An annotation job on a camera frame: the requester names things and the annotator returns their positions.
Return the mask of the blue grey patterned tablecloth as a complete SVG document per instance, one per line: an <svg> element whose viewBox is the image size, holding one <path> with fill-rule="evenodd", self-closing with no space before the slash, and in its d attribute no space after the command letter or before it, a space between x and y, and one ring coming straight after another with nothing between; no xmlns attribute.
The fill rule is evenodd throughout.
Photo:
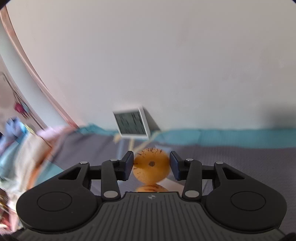
<svg viewBox="0 0 296 241"><path fill-rule="evenodd" d="M79 161L99 165L108 158L121 158L128 148L134 152L146 148L176 151L204 165L225 162L280 192L287 201L280 228L284 232L295 230L295 129L177 130L131 143L114 132L87 126L60 136L49 156L41 161L41 168L26 179L35 186Z"/></svg>

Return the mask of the pile of clothes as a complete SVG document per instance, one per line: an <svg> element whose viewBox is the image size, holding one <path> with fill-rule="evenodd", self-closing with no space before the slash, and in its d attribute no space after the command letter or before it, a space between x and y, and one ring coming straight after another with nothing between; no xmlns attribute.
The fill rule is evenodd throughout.
<svg viewBox="0 0 296 241"><path fill-rule="evenodd" d="M19 141L12 143L1 154L1 189L5 192L23 192L32 183L35 170L50 154L53 146L71 126L49 127L32 132L25 128Z"/></svg>

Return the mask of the clear plastic fruit tray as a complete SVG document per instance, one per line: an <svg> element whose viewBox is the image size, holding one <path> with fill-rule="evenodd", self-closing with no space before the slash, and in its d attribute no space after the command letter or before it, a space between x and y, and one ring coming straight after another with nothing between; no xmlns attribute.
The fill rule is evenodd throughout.
<svg viewBox="0 0 296 241"><path fill-rule="evenodd" d="M119 182L121 191L136 192L178 192L182 194L185 182L175 180L170 168L170 152L176 151L179 156L197 159L198 145L181 144L181 136L170 133L155 132L149 140L123 139L119 134L114 136L89 133L87 147L93 152L92 159L96 164L103 161L101 156L119 159L126 151L134 152L132 180L124 184Z"/></svg>

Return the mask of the yellow pepino melon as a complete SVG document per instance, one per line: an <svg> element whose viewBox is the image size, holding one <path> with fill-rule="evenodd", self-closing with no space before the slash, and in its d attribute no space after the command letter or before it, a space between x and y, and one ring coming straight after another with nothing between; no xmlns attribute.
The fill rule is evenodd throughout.
<svg viewBox="0 0 296 241"><path fill-rule="evenodd" d="M140 186L135 191L136 192L168 192L168 190L165 187L158 184Z"/></svg>
<svg viewBox="0 0 296 241"><path fill-rule="evenodd" d="M152 185L165 179L170 169L170 159L164 150L148 148L136 155L132 171L138 181Z"/></svg>

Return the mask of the white digital clock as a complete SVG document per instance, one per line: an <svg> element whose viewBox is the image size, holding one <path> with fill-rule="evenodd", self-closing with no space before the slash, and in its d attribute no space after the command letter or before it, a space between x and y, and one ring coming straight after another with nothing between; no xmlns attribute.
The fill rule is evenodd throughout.
<svg viewBox="0 0 296 241"><path fill-rule="evenodd" d="M160 131L154 119L142 106L115 110L113 115L122 138L148 140L153 133Z"/></svg>

